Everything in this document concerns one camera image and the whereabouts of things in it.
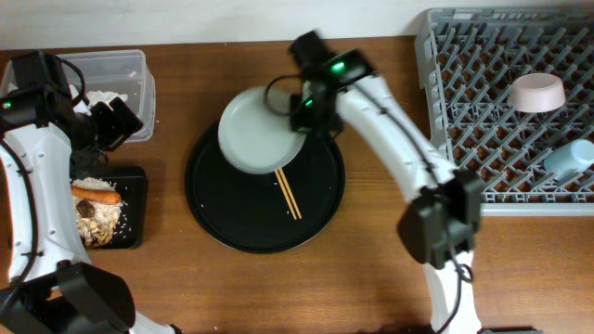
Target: brown wooden tabletop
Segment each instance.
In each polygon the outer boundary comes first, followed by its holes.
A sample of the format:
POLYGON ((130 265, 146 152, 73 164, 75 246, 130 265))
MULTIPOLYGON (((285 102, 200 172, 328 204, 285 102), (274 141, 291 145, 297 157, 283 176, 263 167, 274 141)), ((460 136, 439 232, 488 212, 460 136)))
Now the brown wooden tabletop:
MULTIPOLYGON (((330 44, 341 51, 363 49, 404 110, 429 134, 412 38, 330 44)), ((352 128, 338 138, 347 174, 342 206, 302 247, 275 255, 231 250, 209 237, 190 213, 183 186, 190 150, 237 93, 295 72, 288 46, 117 47, 142 49, 157 84, 154 136, 110 155, 114 163, 139 165, 147 173, 144 242, 136 250, 91 250, 93 264, 125 279, 141 313, 186 333, 351 333, 429 324, 421 266, 395 233, 406 204, 352 128)), ((0 64, 17 54, 0 52, 0 64)), ((3 181, 0 187, 0 286, 5 287, 10 220, 3 181)), ((591 333, 592 235, 594 219, 587 217, 485 218, 474 264, 475 302, 484 327, 591 333)))

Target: gray dish rack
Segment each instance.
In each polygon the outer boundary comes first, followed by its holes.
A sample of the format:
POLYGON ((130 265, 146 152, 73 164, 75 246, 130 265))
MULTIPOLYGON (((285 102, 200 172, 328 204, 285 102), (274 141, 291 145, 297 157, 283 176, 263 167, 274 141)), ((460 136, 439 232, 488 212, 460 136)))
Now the gray dish rack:
POLYGON ((594 167, 555 180, 543 160, 578 138, 594 142, 594 11, 436 8, 415 40, 431 142, 485 181, 484 215, 594 215, 594 167), (562 78, 567 103, 538 114, 507 103, 534 72, 562 78))

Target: orange carrot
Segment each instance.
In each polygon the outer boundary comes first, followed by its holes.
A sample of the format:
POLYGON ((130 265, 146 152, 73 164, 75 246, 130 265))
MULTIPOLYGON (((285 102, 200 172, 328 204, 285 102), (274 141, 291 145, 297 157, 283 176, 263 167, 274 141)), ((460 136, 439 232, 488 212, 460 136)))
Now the orange carrot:
POLYGON ((71 186, 72 195, 79 199, 92 200, 101 204, 115 205, 122 201, 120 194, 108 190, 88 190, 71 186))

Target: pair of chopsticks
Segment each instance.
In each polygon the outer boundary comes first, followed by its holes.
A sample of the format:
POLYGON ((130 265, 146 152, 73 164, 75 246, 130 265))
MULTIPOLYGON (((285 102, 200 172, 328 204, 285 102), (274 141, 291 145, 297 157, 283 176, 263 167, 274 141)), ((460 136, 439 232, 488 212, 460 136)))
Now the pair of chopsticks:
POLYGON ((299 217, 299 219, 302 219, 301 213, 299 212, 299 207, 297 207, 297 202, 295 201, 295 197, 293 196, 291 187, 289 186, 289 182, 287 182, 285 172, 282 171, 282 168, 279 168, 275 170, 275 175, 277 176, 280 189, 282 189, 282 194, 285 195, 285 200, 287 201, 287 205, 291 210, 293 219, 297 220, 297 217, 299 217))

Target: green led light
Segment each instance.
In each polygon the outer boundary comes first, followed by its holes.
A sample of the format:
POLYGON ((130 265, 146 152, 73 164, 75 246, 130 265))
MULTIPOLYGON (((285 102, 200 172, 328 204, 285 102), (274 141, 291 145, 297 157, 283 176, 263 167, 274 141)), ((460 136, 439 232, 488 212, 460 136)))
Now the green led light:
POLYGON ((341 62, 337 62, 336 64, 332 65, 332 71, 334 73, 344 71, 344 63, 341 61, 341 62))

